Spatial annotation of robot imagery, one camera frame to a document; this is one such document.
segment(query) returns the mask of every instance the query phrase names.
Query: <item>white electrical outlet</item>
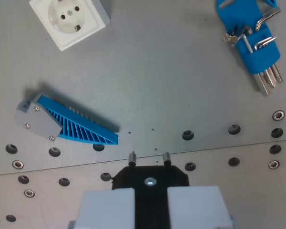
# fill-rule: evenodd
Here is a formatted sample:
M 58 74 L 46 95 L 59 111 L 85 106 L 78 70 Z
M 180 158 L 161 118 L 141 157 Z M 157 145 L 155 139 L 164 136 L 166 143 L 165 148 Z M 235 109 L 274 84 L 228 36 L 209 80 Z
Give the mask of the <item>white electrical outlet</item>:
M 30 0 L 30 5 L 61 51 L 110 22 L 99 0 Z

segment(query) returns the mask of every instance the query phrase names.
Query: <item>small hole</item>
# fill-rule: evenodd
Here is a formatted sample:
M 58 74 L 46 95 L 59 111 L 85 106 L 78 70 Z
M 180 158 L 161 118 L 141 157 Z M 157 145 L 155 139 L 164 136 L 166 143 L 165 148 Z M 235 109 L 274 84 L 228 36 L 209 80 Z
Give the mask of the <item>small hole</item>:
M 19 176 L 18 181 L 22 184 L 28 184 L 30 179 L 27 176 Z
M 283 135 L 283 129 L 281 129 L 281 128 L 276 128 L 271 132 L 271 136 L 274 138 L 278 138 L 282 135 Z
M 239 125 L 232 125 L 228 129 L 229 134 L 236 135 L 240 132 L 240 126 Z
M 194 138 L 194 133 L 190 130 L 186 130 L 183 132 L 182 138 L 186 141 L 192 140 Z
M 56 147 L 52 147 L 49 149 L 49 154 L 51 156 L 54 156 L 54 157 L 57 157 L 61 154 L 61 151 L 59 150 L 59 148 L 56 148 Z
M 95 151 L 98 151 L 98 152 L 101 152 L 101 151 L 103 151 L 104 149 L 105 149 L 105 146 L 104 145 L 97 145 L 97 144 L 93 144 L 93 149 L 95 150 Z
M 68 186 L 70 184 L 70 181 L 67 179 L 67 178 L 60 178 L 58 183 L 61 185 L 61 186 Z
M 271 154 L 278 154 L 279 152 L 281 152 L 282 147 L 280 145 L 273 145 L 270 147 L 269 152 Z
M 5 218 L 8 222 L 15 222 L 16 221 L 16 217 L 14 217 L 13 215 L 7 215 Z
M 110 181 L 111 180 L 111 175 L 109 173 L 102 173 L 101 174 L 101 180 L 102 181 Z
M 12 144 L 8 144 L 5 147 L 5 150 L 10 153 L 10 154 L 15 154 L 18 152 L 18 149 L 16 146 L 12 145 Z
M 232 167 L 239 165 L 239 163 L 240 163 L 240 160 L 237 157 L 233 157 L 228 161 L 229 166 L 232 166 Z
M 193 162 L 186 163 L 184 166 L 186 171 L 194 171 L 196 169 L 196 165 Z

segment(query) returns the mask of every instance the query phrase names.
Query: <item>metal workbench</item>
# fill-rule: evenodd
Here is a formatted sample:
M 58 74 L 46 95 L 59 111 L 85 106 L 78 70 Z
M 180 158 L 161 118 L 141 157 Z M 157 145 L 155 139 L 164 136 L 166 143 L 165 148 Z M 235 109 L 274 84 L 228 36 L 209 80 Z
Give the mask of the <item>metal workbench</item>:
M 278 37 L 284 79 L 268 97 L 221 41 L 213 0 L 101 3 L 110 25 L 61 52 L 28 0 L 0 0 L 0 229 L 71 229 L 83 192 L 110 188 L 100 174 L 114 176 L 132 151 L 139 165 L 162 163 L 163 152 L 180 168 L 195 162 L 191 185 L 219 185 L 240 229 L 286 229 L 286 116 L 272 119 L 277 110 L 286 115 L 286 0 L 267 22 Z M 17 126 L 17 104 L 37 92 L 118 133 L 119 144 L 97 152 Z M 230 135 L 231 125 L 241 132 Z M 275 128 L 284 130 L 278 139 L 271 137 Z M 190 141 L 182 138 L 186 130 L 194 133 Z M 282 151 L 272 155 L 278 140 Z M 7 153 L 8 144 L 18 152 Z M 51 147 L 61 155 L 50 156 Z M 241 163 L 230 167 L 234 156 Z M 271 170 L 275 159 L 280 167 Z M 15 169 L 14 160 L 24 168 Z M 34 198 L 24 196 L 20 175 L 30 178 Z M 61 177 L 68 187 L 58 184 Z M 16 222 L 5 219 L 9 214 Z

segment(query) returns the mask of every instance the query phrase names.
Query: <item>allen key set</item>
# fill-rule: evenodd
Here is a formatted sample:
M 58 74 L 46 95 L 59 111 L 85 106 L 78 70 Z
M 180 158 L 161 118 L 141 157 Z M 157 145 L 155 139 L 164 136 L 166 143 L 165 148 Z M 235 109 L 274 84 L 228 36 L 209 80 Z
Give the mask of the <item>allen key set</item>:
M 276 65 L 281 56 L 275 43 L 277 37 L 272 36 L 265 22 L 281 12 L 281 9 L 275 0 L 265 0 L 273 9 L 263 16 L 256 0 L 235 0 L 228 5 L 225 2 L 217 0 L 216 3 L 226 28 L 222 40 L 237 48 L 262 95 L 270 95 L 268 85 L 275 88 L 283 79 Z

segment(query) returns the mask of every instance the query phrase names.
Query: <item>blue plastic part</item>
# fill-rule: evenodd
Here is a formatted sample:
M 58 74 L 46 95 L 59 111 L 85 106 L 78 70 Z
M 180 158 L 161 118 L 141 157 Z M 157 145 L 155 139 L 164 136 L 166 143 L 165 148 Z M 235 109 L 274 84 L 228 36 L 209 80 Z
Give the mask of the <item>blue plastic part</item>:
M 253 34 L 247 36 L 247 38 L 253 50 L 256 43 L 272 36 L 266 23 L 261 26 L 259 31 L 255 31 L 256 23 L 263 17 L 256 0 L 235 0 L 234 3 L 221 9 L 220 5 L 224 1 L 217 0 L 216 8 L 228 34 L 240 36 L 243 28 L 249 25 L 253 30 Z M 251 74 L 263 72 L 281 57 L 275 42 L 249 53 L 245 42 L 241 39 L 236 44 L 236 48 Z
M 62 126 L 58 137 L 98 145 L 117 145 L 119 136 L 73 112 L 52 99 L 41 96 L 38 103 L 46 108 Z

